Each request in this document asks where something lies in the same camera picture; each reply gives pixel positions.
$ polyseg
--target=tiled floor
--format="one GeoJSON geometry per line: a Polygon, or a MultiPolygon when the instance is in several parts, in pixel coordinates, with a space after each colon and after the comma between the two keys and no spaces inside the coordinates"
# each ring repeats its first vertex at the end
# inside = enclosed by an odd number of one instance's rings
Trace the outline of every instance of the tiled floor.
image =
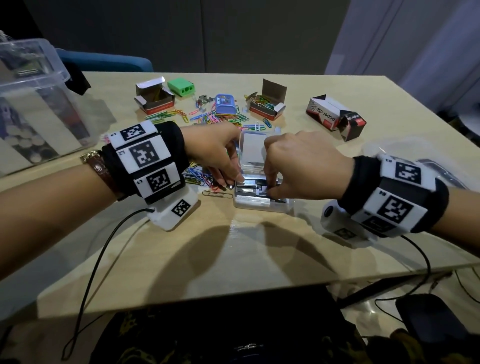
{"type": "MultiPolygon", "coordinates": [[[[480,280],[471,269],[459,271],[460,279],[465,288],[480,300],[480,280]]],[[[419,292],[427,292],[430,285],[425,285],[419,292]]],[[[411,289],[405,285],[384,295],[384,298],[401,295],[411,289]]],[[[331,287],[335,294],[339,287],[331,287]]],[[[472,301],[460,288],[455,275],[442,280],[433,291],[441,297],[452,309],[456,316],[471,332],[480,333],[480,304],[472,301]]],[[[387,312],[398,316],[394,302],[380,302],[387,312]]],[[[388,336],[393,330],[402,327],[402,324],[385,315],[371,302],[362,303],[343,310],[347,320],[357,325],[361,335],[388,336]]],[[[113,314],[105,314],[101,319],[88,327],[79,336],[71,364],[87,363],[96,341],[113,314]]],[[[95,315],[86,315],[84,322],[90,322],[95,315]]],[[[44,320],[17,325],[10,333],[7,345],[1,355],[2,358],[16,358],[22,364],[60,364],[61,351],[70,339],[75,324],[75,318],[44,320]]]]}

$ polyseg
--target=blue pencil sharpener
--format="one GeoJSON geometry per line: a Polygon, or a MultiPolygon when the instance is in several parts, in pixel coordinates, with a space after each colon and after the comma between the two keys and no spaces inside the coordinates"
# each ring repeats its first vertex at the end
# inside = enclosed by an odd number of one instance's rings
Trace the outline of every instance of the blue pencil sharpener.
{"type": "Polygon", "coordinates": [[[220,115],[236,115],[235,98],[232,95],[218,94],[215,96],[215,110],[220,115]]]}

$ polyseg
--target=blue chair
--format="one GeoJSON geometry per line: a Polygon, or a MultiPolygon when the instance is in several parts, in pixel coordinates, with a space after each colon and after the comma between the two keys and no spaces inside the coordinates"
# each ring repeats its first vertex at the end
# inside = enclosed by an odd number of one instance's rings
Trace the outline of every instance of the blue chair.
{"type": "Polygon", "coordinates": [[[81,71],[153,72],[152,63],[147,58],[63,49],[57,49],[57,53],[63,62],[75,63],[81,71]]]}

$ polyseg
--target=green block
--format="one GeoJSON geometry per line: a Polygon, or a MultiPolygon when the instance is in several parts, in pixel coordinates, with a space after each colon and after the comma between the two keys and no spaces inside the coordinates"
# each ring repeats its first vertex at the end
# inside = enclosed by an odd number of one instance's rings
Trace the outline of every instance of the green block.
{"type": "Polygon", "coordinates": [[[195,92],[195,85],[184,78],[176,78],[167,82],[168,88],[178,96],[187,96],[195,92]]]}

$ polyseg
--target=wooden table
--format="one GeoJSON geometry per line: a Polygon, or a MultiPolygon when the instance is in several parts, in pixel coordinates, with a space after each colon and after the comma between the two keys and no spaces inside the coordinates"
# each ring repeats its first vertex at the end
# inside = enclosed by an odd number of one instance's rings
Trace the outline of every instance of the wooden table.
{"type": "MultiPolygon", "coordinates": [[[[133,97],[135,83],[156,73],[87,72],[92,88],[87,98],[104,100],[122,129],[144,118],[133,97]]],[[[262,79],[286,85],[286,110],[276,121],[282,132],[319,130],[343,154],[361,153],[368,141],[420,135],[469,172],[479,173],[480,150],[383,76],[311,76],[259,74],[167,73],[167,80],[184,77],[197,95],[230,93],[240,109],[244,94],[261,91],[262,79]],[[344,143],[305,114],[309,99],[327,93],[357,111],[367,126],[361,136],[344,143]]],[[[176,108],[194,110],[190,98],[177,99],[176,108]]],[[[248,114],[251,120],[260,119],[248,114]]],[[[181,118],[180,126],[186,125],[181,118]]],[[[79,163],[76,153],[7,176],[0,189],[79,163]]],[[[480,180],[480,175],[473,174],[480,180]]],[[[400,238],[351,249],[324,236],[320,215],[325,201],[296,201],[295,217],[236,209],[232,200],[200,194],[201,205],[175,230],[162,231],[142,219],[118,235],[107,249],[94,280],[86,312],[140,307],[152,303],[216,296],[280,287],[361,281],[425,272],[415,248],[400,238]]],[[[125,202],[114,204],[122,215],[125,202]]],[[[427,233],[410,236],[424,250],[434,271],[480,263],[480,259],[427,233]]],[[[82,244],[82,237],[76,238],[82,244]]],[[[36,300],[36,317],[75,315],[98,252],[43,290],[36,300]]]]}

